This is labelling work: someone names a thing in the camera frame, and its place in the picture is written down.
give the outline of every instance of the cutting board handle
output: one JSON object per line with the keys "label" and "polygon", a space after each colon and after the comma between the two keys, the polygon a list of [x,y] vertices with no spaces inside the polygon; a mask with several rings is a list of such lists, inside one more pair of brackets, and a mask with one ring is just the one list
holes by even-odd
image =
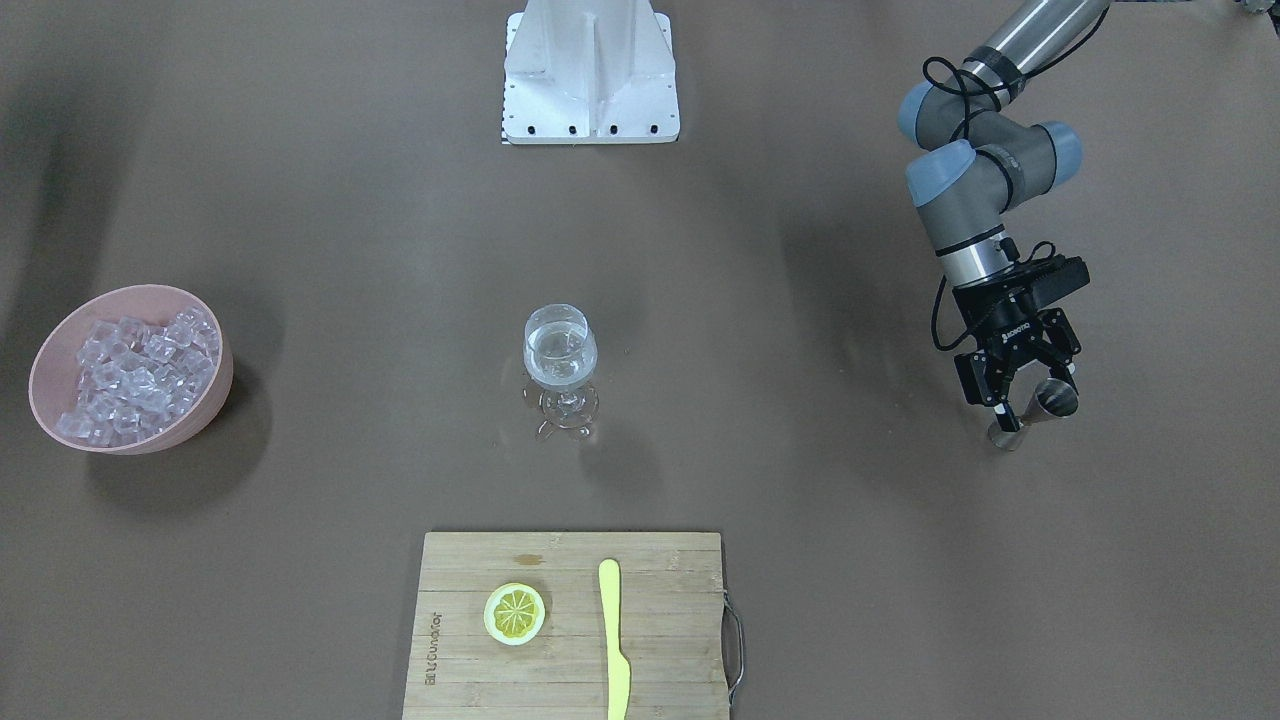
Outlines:
{"label": "cutting board handle", "polygon": [[733,620],[733,635],[737,644],[737,675],[728,685],[728,707],[732,710],[737,689],[742,687],[742,680],[746,679],[746,632],[742,628],[742,616],[733,607],[733,601],[728,597],[727,589],[724,591],[724,615]]}

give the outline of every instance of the white plastic stand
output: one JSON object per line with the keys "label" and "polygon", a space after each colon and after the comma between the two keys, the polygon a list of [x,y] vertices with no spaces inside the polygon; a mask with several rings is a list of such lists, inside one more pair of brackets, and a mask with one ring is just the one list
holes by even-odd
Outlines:
{"label": "white plastic stand", "polygon": [[675,141],[671,47],[671,19],[649,0],[529,0],[507,20],[503,141]]}

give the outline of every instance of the citrus slice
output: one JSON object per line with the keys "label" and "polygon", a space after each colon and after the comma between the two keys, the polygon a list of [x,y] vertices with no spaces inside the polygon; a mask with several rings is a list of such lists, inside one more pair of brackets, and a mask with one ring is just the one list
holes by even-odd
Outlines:
{"label": "citrus slice", "polygon": [[543,596],[521,583],[493,591],[484,603],[484,629],[502,644],[525,644],[543,629],[547,606]]}

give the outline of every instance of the metal jigger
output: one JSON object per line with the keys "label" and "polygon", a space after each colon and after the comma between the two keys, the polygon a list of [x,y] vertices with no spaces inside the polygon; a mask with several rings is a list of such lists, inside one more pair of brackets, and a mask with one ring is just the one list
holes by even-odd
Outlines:
{"label": "metal jigger", "polygon": [[1023,445],[1027,436],[1027,427],[1043,423],[1046,420],[1059,420],[1069,418],[1080,409],[1080,396],[1075,388],[1057,378],[1046,378],[1036,386],[1036,395],[1032,396],[1027,413],[1020,418],[1023,427],[1016,433],[1000,429],[1000,423],[993,421],[987,428],[987,438],[1000,450],[1012,452]]}

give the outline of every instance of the wine glass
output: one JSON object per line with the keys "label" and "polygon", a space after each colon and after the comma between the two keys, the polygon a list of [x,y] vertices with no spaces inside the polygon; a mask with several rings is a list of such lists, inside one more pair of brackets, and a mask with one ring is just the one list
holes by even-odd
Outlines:
{"label": "wine glass", "polygon": [[600,405],[588,382],[595,370],[595,336],[572,305],[547,305],[525,323],[525,369],[543,388],[539,406],[557,428],[584,428]]}

